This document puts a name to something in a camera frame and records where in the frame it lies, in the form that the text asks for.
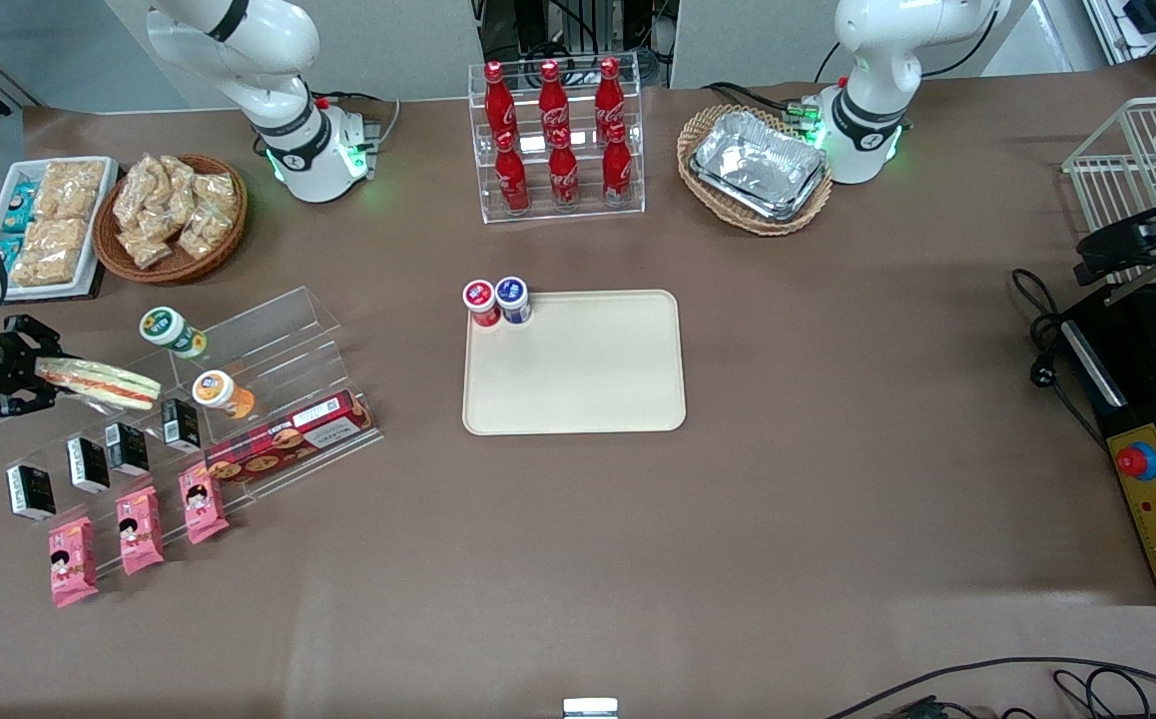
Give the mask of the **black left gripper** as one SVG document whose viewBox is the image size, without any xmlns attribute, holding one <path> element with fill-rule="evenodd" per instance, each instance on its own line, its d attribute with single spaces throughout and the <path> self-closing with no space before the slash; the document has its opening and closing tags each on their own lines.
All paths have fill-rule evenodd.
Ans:
<svg viewBox="0 0 1156 719">
<path fill-rule="evenodd" d="M 1089 234 L 1076 252 L 1080 287 L 1133 281 L 1139 266 L 1156 266 L 1156 208 Z"/>
</svg>

